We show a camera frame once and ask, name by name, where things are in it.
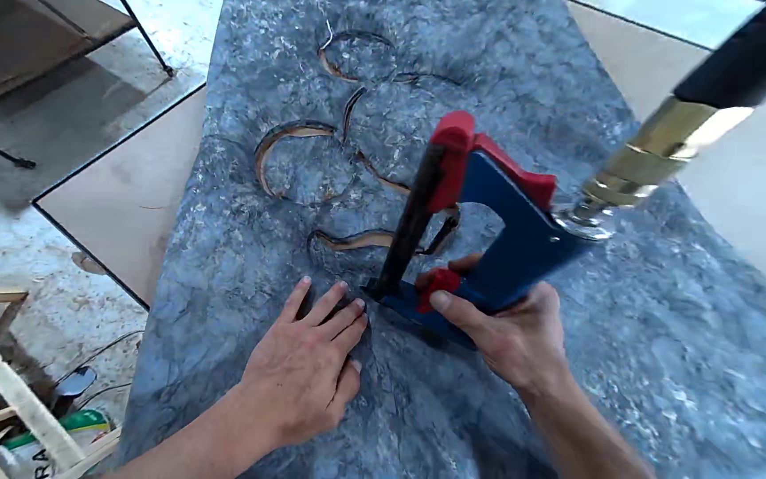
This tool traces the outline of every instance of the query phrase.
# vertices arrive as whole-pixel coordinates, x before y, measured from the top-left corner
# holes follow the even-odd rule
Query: red clamp jaw
[[[551,196],[557,185],[554,175],[525,171],[484,133],[475,134],[475,119],[467,112],[447,114],[431,136],[431,145],[445,148],[440,162],[444,177],[433,193],[427,210],[438,213],[460,199],[469,153],[482,150],[543,212],[551,211]]]

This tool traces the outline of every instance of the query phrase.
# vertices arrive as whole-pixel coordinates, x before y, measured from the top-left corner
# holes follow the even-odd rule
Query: left hand
[[[227,393],[237,414],[255,421],[250,434],[271,449],[335,429],[359,391],[362,366],[347,354],[367,327],[365,303],[355,299],[325,318],[347,291],[340,281],[295,321],[311,280],[304,277],[282,313],[250,354],[241,382]]]

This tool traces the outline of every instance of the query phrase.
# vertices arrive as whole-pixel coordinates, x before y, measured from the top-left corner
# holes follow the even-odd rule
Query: hand
[[[478,253],[449,262],[449,268],[467,274],[481,256]],[[422,288],[428,281],[429,275],[424,274],[415,284]],[[541,394],[569,374],[560,299],[548,283],[539,283],[524,300],[493,317],[446,291],[433,292],[431,306],[468,334],[489,367],[520,395]]]
[[[359,390],[358,361],[346,361],[367,327],[365,303],[355,299],[331,314],[347,290],[336,283],[309,314],[295,321],[311,280],[294,287],[282,313],[250,354],[241,382],[229,393],[238,414],[271,450],[335,429]]]

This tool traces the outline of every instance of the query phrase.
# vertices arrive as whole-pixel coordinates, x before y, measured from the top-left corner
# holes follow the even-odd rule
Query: black cable
[[[100,354],[104,353],[104,352],[105,352],[105,351],[107,351],[109,348],[111,348],[113,345],[115,345],[115,344],[117,344],[117,343],[121,342],[123,339],[125,339],[125,338],[128,338],[129,336],[133,336],[134,334],[138,334],[139,332],[144,332],[144,330],[142,330],[142,329],[139,329],[139,330],[137,330],[137,331],[130,331],[130,332],[127,332],[127,333],[123,334],[121,337],[119,337],[119,338],[115,339],[114,341],[112,341],[111,343],[107,343],[107,344],[106,344],[105,346],[103,346],[101,349],[97,350],[97,351],[96,351],[94,354],[91,354],[90,356],[88,356],[88,358],[87,358],[86,360],[82,361],[82,362],[81,362],[79,365],[77,365],[76,367],[72,368],[72,370],[71,370],[69,373],[65,374],[64,376],[62,376],[61,378],[59,378],[57,381],[55,381],[55,386],[58,386],[58,385],[60,385],[60,384],[61,384],[61,381],[63,381],[64,379],[67,379],[67,378],[68,378],[70,375],[72,375],[73,373],[75,373],[75,372],[76,372],[76,371],[77,371],[77,370],[78,370],[80,367],[82,367],[83,365],[86,365],[86,364],[88,364],[88,363],[89,363],[89,362],[91,362],[91,361],[92,361],[94,358],[96,358],[96,356],[98,356],[98,355],[100,355]]]
[[[125,388],[126,386],[132,386],[132,383],[123,383],[122,385],[113,385],[113,386],[108,386],[107,388],[102,388],[102,389],[96,391],[95,393],[93,393],[92,395],[88,396],[88,399],[84,400],[81,404],[78,405],[78,407],[76,408],[76,411],[80,411],[82,408],[84,408],[84,406],[86,404],[91,402],[91,400],[93,400],[93,398],[99,396],[100,394],[102,394],[102,393],[104,393],[106,391],[110,391],[112,389]]]

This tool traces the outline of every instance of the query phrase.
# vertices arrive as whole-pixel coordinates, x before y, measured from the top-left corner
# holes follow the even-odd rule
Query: cut groove
[[[356,250],[368,246],[382,246],[388,248],[391,246],[395,234],[385,229],[370,229],[361,233],[352,234],[344,238],[333,238],[320,229],[314,230],[306,239],[306,245],[312,245],[313,239],[318,238],[333,251]]]
[[[351,113],[353,113],[353,107],[356,105],[356,102],[359,101],[359,97],[365,94],[366,91],[368,91],[368,89],[361,86],[347,99],[345,114],[342,118],[341,144],[343,145],[347,142],[347,130],[351,127]]]
[[[444,212],[448,217],[445,218],[442,227],[433,237],[431,244],[424,249],[416,250],[415,255],[433,255],[436,254],[437,251],[441,251],[445,245],[448,245],[451,234],[460,226],[460,208],[449,208],[444,210]],[[308,237],[306,237],[307,248],[312,245],[313,239],[315,238],[321,240],[325,246],[333,251],[349,251],[366,248],[368,246],[388,248],[391,246],[392,241],[394,241],[395,234],[385,229],[369,229],[357,234],[345,236],[344,238],[333,238],[324,231],[315,229]]]
[[[365,156],[365,154],[359,150],[356,150],[356,154],[354,154],[354,157],[359,160],[360,163],[362,163],[367,170],[377,178],[377,181],[380,182],[385,187],[389,187],[394,189],[395,191],[399,192],[400,194],[410,194],[410,187],[403,183],[399,183],[397,181],[392,181],[384,178],[378,171],[377,168],[375,168],[374,165],[371,165],[371,161]]]
[[[379,35],[378,33],[372,33],[371,31],[345,30],[336,33],[332,38],[328,38],[327,42],[318,48],[318,60],[321,61],[321,66],[324,67],[324,70],[327,73],[333,75],[336,78],[344,79],[349,82],[358,82],[359,78],[353,77],[352,75],[347,75],[341,71],[338,65],[331,62],[330,60],[327,60],[327,48],[332,46],[333,43],[344,42],[354,38],[362,39],[368,42],[382,43],[389,48],[395,48],[395,44],[392,43],[388,38]]]
[[[284,138],[285,136],[296,136],[302,138],[306,136],[334,135],[334,126],[327,125],[316,120],[293,121],[271,128],[271,130],[268,131],[264,137],[262,137],[261,141],[259,141],[259,144],[256,145],[256,150],[254,152],[254,157],[256,158],[256,177],[259,178],[262,189],[270,196],[275,198],[282,198],[282,193],[275,193],[265,179],[265,160],[267,159],[268,154],[271,152],[271,149],[273,149],[277,141],[279,141],[281,138]]]
[[[441,80],[444,82],[449,82],[451,84],[462,86],[462,82],[458,82],[455,79],[451,79],[449,77],[446,77],[444,75],[439,75],[437,73],[420,73],[418,71],[406,71],[404,73],[398,73],[395,75],[391,81],[393,82],[403,82],[403,83],[415,83],[419,81],[421,77],[431,77],[437,80]]]

